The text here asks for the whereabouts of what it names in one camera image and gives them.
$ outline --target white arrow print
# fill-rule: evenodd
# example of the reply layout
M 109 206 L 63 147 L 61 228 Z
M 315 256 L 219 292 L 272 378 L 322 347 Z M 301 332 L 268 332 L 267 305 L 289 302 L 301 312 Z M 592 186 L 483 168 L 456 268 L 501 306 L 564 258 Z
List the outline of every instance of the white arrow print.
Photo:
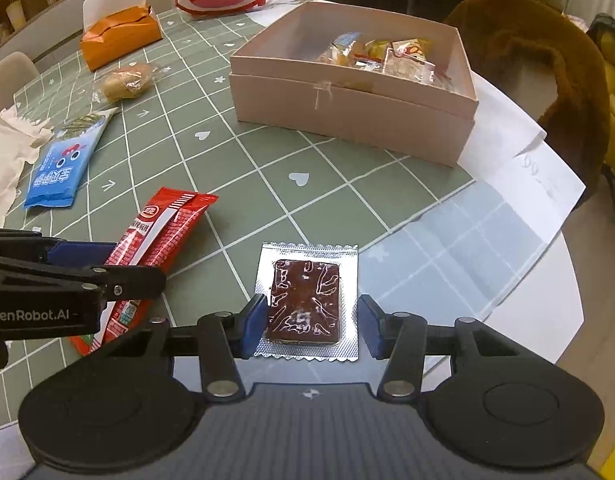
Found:
M 114 186 L 116 186 L 116 182 L 114 182 L 113 180 L 109 180 L 108 182 L 109 184 L 100 186 L 100 188 L 103 190 L 103 193 L 105 193 L 107 190 L 112 189 Z

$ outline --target crumpled napkin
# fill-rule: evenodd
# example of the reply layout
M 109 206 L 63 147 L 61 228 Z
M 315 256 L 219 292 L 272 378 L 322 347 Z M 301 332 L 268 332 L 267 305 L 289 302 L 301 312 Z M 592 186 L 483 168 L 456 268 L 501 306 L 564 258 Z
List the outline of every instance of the crumpled napkin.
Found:
M 0 113 L 0 227 L 16 199 L 16 186 L 25 163 L 33 165 L 41 147 L 52 138 L 44 126 L 16 116 L 13 106 Z

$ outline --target chair leg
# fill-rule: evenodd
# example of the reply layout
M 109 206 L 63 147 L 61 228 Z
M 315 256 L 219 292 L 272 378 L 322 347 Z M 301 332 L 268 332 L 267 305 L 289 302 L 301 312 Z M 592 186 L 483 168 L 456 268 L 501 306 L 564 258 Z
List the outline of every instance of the chair leg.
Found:
M 615 175 L 612 168 L 608 164 L 603 164 L 601 172 L 605 175 L 607 185 L 609 186 L 609 195 L 612 198 L 612 207 L 615 214 Z

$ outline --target brown furry blanket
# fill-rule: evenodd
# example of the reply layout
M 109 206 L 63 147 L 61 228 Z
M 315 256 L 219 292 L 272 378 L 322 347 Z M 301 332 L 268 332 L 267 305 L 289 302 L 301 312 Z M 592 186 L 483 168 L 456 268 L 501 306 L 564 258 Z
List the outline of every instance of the brown furry blanket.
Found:
M 494 86 L 510 59 L 535 57 L 552 67 L 558 97 L 539 119 L 546 142 L 594 192 L 609 141 L 603 56 L 568 19 L 536 0 L 465 0 L 446 23 L 461 34 L 475 72 Z

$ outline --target metal screw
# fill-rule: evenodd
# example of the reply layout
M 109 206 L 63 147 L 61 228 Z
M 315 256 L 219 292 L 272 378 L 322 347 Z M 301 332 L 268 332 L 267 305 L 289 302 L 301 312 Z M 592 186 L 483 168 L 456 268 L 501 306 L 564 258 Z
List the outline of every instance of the metal screw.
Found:
M 231 397 L 238 393 L 238 384 L 234 381 L 214 381 L 207 391 L 215 397 Z
M 414 385 L 407 381 L 387 381 L 383 390 L 391 397 L 407 397 L 414 393 Z

